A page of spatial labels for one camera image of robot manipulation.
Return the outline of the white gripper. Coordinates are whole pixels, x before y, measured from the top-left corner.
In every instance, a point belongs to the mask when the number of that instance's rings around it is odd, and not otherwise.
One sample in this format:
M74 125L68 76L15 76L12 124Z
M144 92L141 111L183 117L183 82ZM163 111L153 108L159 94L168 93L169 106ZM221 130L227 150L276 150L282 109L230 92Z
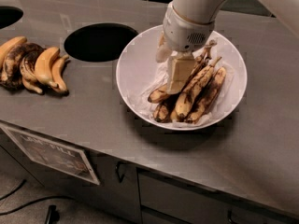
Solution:
M195 59L191 52L202 48L214 30L214 22L198 24L183 19L169 4L164 15L163 33L161 33L156 52L156 62L167 61L168 94L179 93L190 76Z

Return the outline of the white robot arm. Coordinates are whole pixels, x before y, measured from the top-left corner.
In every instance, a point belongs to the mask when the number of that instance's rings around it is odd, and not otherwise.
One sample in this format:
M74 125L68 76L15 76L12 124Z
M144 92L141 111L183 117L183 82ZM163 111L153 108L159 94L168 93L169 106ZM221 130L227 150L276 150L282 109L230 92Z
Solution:
M172 0L163 20L156 61L166 62L173 51L182 55L168 65L166 92L180 92L191 69L191 53L202 48L214 30L220 10L256 15L274 15L295 35L299 35L299 0Z

